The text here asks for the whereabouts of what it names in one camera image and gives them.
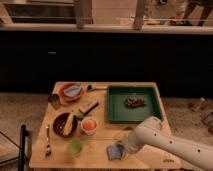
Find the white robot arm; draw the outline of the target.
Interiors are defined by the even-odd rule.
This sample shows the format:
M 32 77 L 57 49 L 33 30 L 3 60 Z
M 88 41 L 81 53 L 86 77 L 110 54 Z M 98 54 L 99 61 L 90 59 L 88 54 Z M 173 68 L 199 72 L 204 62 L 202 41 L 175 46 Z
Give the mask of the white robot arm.
M 166 134 L 162 128 L 160 119 L 148 117 L 127 133 L 121 144 L 129 154 L 135 154 L 149 145 L 176 155 L 205 171 L 213 171 L 213 146 Z

